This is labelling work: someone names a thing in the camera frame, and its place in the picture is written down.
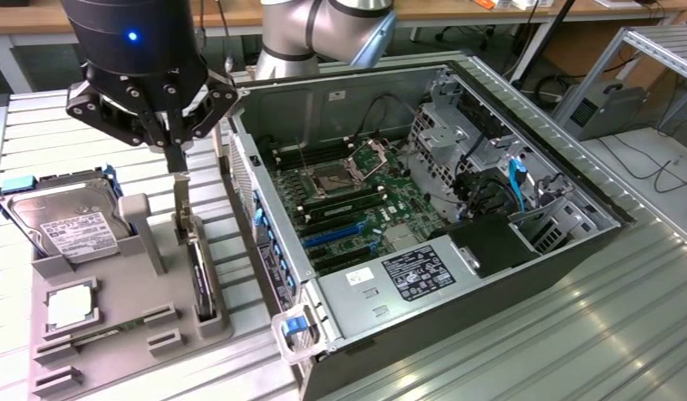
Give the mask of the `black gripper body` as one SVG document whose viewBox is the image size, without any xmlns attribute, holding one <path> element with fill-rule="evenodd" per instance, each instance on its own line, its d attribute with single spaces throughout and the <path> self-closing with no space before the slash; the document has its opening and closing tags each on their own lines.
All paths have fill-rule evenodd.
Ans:
<svg viewBox="0 0 687 401">
<path fill-rule="evenodd" d="M 64 1 L 85 55 L 85 79 L 125 109 L 145 102 L 185 108 L 208 67 L 196 47 L 188 1 Z"/>
</svg>

